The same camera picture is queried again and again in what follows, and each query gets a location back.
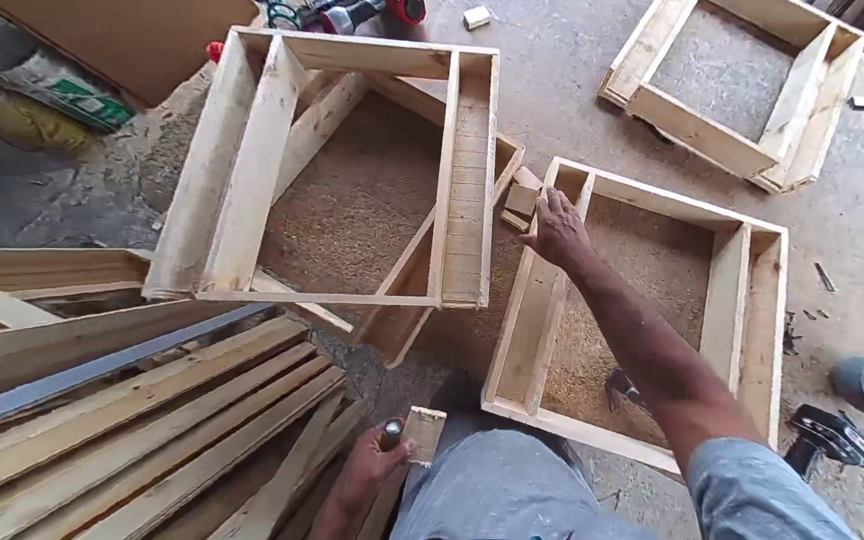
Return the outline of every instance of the wooden crate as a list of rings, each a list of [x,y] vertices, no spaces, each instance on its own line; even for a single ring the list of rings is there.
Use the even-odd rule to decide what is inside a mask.
[[[758,141],[649,83],[698,0],[654,0],[608,68],[599,95],[770,193],[815,183],[858,70],[864,32],[798,0],[710,1],[800,51]]]
[[[498,68],[496,49],[232,27],[144,294],[486,307]],[[381,76],[448,81],[426,289],[413,295],[251,292],[270,206],[362,98],[369,80]]]
[[[545,185],[562,190],[582,216],[596,193],[714,231],[699,352],[775,448],[787,229],[561,157],[553,158]],[[534,218],[532,228],[537,226]],[[567,285],[561,269],[525,248],[482,391],[482,409],[678,473],[667,449],[541,407]]]

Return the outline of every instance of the person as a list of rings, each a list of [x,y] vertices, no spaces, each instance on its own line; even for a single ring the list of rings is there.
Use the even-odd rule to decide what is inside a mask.
[[[575,208],[549,189],[537,234],[522,241],[569,276],[615,359],[658,423],[706,539],[855,539],[845,521],[765,445],[709,362],[600,257]],[[445,423],[448,430],[452,418]],[[382,452],[379,428],[356,443],[310,538],[337,539],[412,452]],[[390,538],[553,540],[655,538],[599,507],[587,479],[553,445],[521,429],[447,442],[431,468],[413,466]]]

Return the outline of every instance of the stack of wooden planks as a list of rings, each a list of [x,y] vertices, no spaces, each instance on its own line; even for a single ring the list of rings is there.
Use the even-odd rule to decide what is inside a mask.
[[[302,538],[364,407],[306,325],[267,316],[0,427],[0,539]]]

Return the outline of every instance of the wooden board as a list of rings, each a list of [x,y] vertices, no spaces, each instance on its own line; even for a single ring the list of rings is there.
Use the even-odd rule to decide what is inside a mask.
[[[178,300],[0,330],[0,392],[238,308]]]
[[[247,0],[222,4],[0,0],[0,14],[156,106],[209,60],[205,50],[209,42],[221,41],[230,25],[248,24],[258,10]]]
[[[573,174],[594,178],[594,193],[715,232],[702,352],[711,357],[717,373],[776,448],[788,273],[787,229],[559,157],[553,159],[550,175],[553,169],[564,167],[572,169]],[[526,249],[519,264],[502,334],[483,387],[482,409],[678,473],[667,449],[541,408],[548,370],[545,350],[554,347],[557,330],[549,330],[547,324],[557,321],[554,309],[549,308],[554,305],[555,281],[549,276],[521,279],[530,275],[540,261],[530,255]],[[532,297],[526,294],[535,288],[543,292]],[[523,320],[529,324],[519,327]]]

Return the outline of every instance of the concrete floor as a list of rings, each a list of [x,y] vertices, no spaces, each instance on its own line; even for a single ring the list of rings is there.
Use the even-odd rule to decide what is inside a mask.
[[[650,0],[591,5],[489,0],[494,18],[474,32],[463,29],[461,13],[477,1],[429,4],[418,34],[402,34],[395,25],[380,30],[379,24],[371,24],[366,30],[500,48],[499,130],[526,146],[525,165],[533,171],[545,171],[552,156],[562,156],[787,226],[787,308],[798,313],[797,331],[804,338],[798,341],[799,355],[785,357],[783,417],[808,402],[829,411],[843,409],[864,430],[864,416],[834,398],[828,378],[836,362],[864,355],[864,112],[844,111],[818,183],[770,197],[685,149],[657,141],[642,124],[595,99],[606,69]],[[690,17],[656,81],[666,92],[754,138],[778,94],[790,54],[767,36],[703,6]],[[107,137],[82,163],[56,162],[0,144],[0,246],[154,247],[210,74],[211,66],[203,68],[166,104]],[[864,95],[864,59],[851,93]],[[822,288],[815,262],[822,263],[839,292]],[[507,287],[495,289],[493,295],[508,294]],[[802,314],[817,309],[831,318],[810,321]],[[405,363],[392,371],[384,370],[368,347],[348,350],[322,332],[317,338],[373,404],[370,417],[379,420],[409,404],[427,403],[450,375],[462,375],[430,342],[442,341],[466,323],[454,317],[466,316],[472,315],[437,313],[438,322],[434,317],[427,328],[431,337],[419,338]],[[461,322],[450,322],[450,317]],[[482,332],[480,341],[488,345],[490,335]],[[491,354],[484,346],[464,351],[462,362],[475,356],[478,364],[487,364]],[[783,427],[782,448],[789,436]],[[699,537],[681,485],[590,448],[582,448],[582,455],[598,474],[596,494],[604,507],[612,508],[608,501],[616,501],[617,511],[655,528],[660,538]],[[864,471],[824,461],[812,485],[864,538]]]

